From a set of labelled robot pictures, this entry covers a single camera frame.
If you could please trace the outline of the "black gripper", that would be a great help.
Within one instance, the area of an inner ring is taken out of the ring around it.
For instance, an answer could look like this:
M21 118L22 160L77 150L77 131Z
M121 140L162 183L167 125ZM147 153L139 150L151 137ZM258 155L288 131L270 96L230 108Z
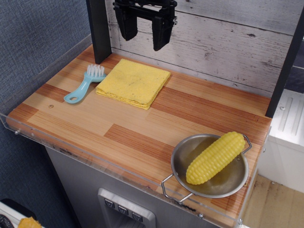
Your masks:
M175 25L174 0L115 0L116 19L123 38L128 41L137 33L137 18L152 21L153 49L159 51L167 45Z

